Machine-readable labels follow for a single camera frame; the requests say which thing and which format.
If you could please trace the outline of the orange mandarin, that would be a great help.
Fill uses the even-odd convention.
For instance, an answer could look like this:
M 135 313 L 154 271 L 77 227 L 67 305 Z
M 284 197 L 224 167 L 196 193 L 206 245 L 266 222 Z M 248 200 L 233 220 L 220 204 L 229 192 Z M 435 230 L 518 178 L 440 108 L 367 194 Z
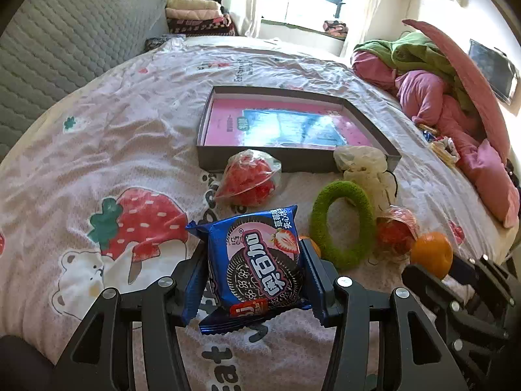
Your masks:
M 440 280 L 449 273 L 452 261 L 451 243 L 441 232 L 422 234 L 412 245 L 410 263 L 421 265 Z
M 312 238 L 309 238 L 308 236 L 299 236 L 299 240 L 302 241 L 309 241 L 312 245 L 312 247 L 314 248 L 314 251 L 316 252 L 317 256 L 319 257 L 319 259 L 321 259 L 321 250 L 320 250 L 320 247 L 318 244 L 316 244 Z

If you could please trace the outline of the red blue ball snack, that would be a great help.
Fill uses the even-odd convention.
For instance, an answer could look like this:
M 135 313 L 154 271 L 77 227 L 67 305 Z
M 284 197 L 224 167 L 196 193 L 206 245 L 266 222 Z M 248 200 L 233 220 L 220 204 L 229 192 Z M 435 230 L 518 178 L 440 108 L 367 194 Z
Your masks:
M 383 251 L 404 256 L 418 239 L 419 227 L 412 211 L 391 205 L 376 218 L 376 232 Z

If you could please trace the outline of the cream mesh scrunchie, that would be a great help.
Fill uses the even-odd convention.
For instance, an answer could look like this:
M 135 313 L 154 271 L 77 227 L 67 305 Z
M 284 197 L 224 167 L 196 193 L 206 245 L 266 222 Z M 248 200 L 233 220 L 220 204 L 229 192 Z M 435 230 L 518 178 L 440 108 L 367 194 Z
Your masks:
M 397 200 L 397 180 L 388 170 L 385 154 L 368 146 L 337 147 L 333 153 L 346 181 L 361 187 L 376 215 L 384 214 Z

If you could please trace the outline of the blue oreo cookie pack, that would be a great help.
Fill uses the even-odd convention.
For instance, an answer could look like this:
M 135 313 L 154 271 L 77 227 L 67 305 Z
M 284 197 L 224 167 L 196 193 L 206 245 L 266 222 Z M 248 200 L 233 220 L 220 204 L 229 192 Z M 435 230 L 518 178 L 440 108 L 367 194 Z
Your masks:
M 208 283 L 216 309 L 200 322 L 203 335 L 224 335 L 311 308 L 295 223 L 298 207 L 188 223 L 205 243 Z

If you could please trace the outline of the snack packets by quilt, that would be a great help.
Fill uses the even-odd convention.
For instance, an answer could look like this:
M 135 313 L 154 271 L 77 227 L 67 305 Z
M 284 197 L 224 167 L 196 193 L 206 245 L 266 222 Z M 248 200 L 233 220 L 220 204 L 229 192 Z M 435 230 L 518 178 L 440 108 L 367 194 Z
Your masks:
M 418 129 L 428 142 L 428 147 L 442 160 L 447 166 L 455 167 L 460 160 L 460 155 L 452 138 L 443 136 L 437 129 L 424 124 L 418 124 Z

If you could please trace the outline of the pink strawberry bedsheet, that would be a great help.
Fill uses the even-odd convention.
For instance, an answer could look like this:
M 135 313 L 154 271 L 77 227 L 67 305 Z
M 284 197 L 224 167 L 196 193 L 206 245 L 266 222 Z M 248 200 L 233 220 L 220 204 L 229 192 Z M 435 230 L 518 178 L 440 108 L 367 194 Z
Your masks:
M 505 228 L 472 182 L 428 147 L 393 93 L 340 61 L 250 39 L 175 39 L 42 115 L 1 165 L 1 387 L 51 389 L 67 343 L 107 288 L 142 290 L 191 256 L 186 224 L 238 214 L 198 161 L 208 97 L 222 85 L 351 102 L 400 153 L 397 202 L 463 258 L 505 260 Z

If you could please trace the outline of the pink quilt pile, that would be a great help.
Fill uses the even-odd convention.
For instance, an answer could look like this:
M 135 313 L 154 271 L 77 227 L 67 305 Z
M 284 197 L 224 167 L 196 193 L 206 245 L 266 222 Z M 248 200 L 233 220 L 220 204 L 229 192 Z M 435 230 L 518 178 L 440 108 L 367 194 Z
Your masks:
M 484 137 L 477 113 L 465 113 L 449 94 L 449 84 L 432 72 L 414 70 L 400 74 L 376 55 L 357 51 L 353 71 L 363 80 L 396 96 L 403 113 L 415 125 L 433 127 L 453 140 L 460 155 L 458 168 L 474 185 L 486 208 L 503 227 L 516 224 L 519 193 L 499 153 Z

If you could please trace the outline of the green blanket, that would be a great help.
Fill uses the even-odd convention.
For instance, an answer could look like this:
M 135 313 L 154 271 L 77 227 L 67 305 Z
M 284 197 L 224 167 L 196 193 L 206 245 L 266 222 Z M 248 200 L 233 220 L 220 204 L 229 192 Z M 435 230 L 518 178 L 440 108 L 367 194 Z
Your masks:
M 353 52 L 366 52 L 376 56 L 399 74 L 416 70 L 434 73 L 449 84 L 451 95 L 458 100 L 465 112 L 476 111 L 456 69 L 422 32 L 411 32 L 396 41 L 365 41 L 357 45 Z

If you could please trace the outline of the pink blue book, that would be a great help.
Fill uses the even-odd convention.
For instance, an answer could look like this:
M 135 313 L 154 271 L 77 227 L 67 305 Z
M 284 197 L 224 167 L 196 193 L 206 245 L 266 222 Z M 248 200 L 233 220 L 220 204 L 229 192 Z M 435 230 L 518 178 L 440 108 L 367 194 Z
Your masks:
M 301 99 L 215 98 L 203 144 L 208 147 L 369 146 L 366 131 L 339 104 Z

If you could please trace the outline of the floral bag on sill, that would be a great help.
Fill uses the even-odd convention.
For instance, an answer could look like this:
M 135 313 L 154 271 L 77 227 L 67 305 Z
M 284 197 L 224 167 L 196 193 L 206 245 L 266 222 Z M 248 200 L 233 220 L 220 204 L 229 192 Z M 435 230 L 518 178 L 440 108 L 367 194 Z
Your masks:
M 344 40 L 349 32 L 348 26 L 339 20 L 326 20 L 322 28 L 324 33 Z

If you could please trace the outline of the grey quilted headboard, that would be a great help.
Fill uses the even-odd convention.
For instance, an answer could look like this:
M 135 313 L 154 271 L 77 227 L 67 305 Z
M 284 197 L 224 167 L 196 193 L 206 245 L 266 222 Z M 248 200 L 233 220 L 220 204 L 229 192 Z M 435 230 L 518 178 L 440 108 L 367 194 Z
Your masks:
M 25 0 L 1 35 L 1 154 L 50 107 L 167 33 L 167 0 Z

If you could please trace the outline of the folded blankets stack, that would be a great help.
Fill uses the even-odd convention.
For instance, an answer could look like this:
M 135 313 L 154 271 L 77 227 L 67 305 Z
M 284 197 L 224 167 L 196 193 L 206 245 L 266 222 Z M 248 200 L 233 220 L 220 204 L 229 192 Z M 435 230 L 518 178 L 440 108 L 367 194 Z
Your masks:
M 185 36 L 235 36 L 236 27 L 220 0 L 167 0 L 171 34 Z

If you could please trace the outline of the wall television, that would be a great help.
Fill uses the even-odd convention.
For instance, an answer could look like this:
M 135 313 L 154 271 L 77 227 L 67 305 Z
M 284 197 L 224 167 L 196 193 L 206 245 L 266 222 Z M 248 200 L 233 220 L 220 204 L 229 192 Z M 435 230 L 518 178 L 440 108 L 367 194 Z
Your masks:
M 489 49 L 470 39 L 469 57 L 476 63 L 488 81 L 495 96 L 510 105 L 520 79 L 516 66 L 499 49 Z

